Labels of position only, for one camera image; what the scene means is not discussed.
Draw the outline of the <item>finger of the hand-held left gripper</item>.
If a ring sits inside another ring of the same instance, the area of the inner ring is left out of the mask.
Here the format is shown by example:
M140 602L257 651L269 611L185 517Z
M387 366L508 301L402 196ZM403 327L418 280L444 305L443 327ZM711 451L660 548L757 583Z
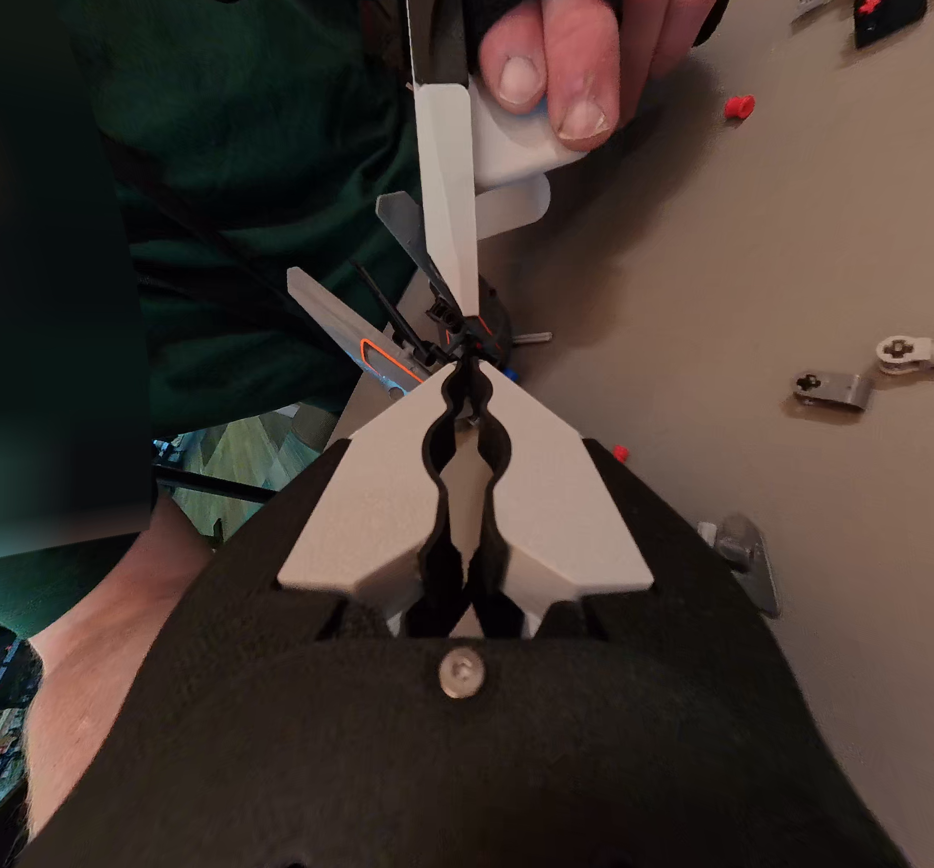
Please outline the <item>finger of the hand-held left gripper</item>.
M471 97L458 83L414 85L428 255L461 315L479 307Z

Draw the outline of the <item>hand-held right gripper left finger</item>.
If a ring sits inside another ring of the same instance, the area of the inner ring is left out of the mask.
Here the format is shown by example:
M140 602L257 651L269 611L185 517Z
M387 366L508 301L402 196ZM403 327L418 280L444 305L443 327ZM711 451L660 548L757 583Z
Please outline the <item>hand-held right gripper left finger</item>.
M468 608L442 472L457 451L458 363L356 431L277 576L343 594L414 636L449 635Z

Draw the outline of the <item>dark grey lego connector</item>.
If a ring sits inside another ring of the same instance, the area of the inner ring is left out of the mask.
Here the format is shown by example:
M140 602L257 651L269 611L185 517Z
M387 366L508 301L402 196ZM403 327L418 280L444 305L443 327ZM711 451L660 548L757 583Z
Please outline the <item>dark grey lego connector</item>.
M803 406L861 415L870 406L874 379L856 374L808 369L791 383L793 397Z

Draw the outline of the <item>grey lego wing assembly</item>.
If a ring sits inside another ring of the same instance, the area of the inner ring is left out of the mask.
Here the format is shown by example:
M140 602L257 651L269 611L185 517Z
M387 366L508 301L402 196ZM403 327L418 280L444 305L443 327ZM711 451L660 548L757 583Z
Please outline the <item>grey lego wing assembly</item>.
M464 358L490 362L515 380L513 350L553 340L547 331L516 334L497 290L482 276L477 282L478 313L467 316L429 256L424 211L413 197L406 193L383 195L377 199L376 213L428 281L431 302L425 315L437 327L436 338L420 336L359 263L352 263L352 267L388 314L388 333L380 332L300 268L288 270L287 290L338 348L393 399L410 394L441 367Z

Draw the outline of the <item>person's left hand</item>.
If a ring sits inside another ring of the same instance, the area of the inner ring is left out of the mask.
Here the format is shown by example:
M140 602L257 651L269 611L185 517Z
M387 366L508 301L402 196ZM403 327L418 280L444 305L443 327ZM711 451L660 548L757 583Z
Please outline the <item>person's left hand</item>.
M632 120L651 80L717 28L729 0L464 0L474 67L510 113L546 103L569 150Z

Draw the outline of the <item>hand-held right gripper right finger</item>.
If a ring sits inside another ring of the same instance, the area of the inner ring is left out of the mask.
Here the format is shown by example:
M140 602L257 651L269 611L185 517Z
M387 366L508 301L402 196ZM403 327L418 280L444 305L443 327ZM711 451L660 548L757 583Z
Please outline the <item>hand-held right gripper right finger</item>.
M554 605L650 590L653 574L578 431L489 362L472 362L470 399L491 471L469 565L484 636L521 638Z

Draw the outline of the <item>person's right forearm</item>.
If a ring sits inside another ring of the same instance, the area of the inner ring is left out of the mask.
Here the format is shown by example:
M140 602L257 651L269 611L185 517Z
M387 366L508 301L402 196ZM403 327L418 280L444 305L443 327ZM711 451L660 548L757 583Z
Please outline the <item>person's right forearm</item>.
M148 529L116 566L30 639L43 671L24 731L29 838L86 772L146 654L212 556L189 518L162 493Z

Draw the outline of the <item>grey lego axle blue assembly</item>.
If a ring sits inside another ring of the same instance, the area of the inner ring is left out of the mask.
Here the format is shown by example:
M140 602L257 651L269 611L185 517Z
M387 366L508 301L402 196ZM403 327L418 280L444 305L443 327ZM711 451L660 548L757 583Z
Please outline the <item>grey lego axle blue assembly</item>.
M720 524L697 524L701 539L726 562L730 573L755 608L777 619L781 606L765 537L746 516L734 513Z

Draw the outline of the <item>light grey lego connector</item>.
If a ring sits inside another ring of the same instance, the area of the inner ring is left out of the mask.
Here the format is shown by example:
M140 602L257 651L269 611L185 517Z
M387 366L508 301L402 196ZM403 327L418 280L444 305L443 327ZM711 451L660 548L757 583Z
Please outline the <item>light grey lego connector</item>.
M895 335L875 349L879 371L896 377L933 370L933 338Z

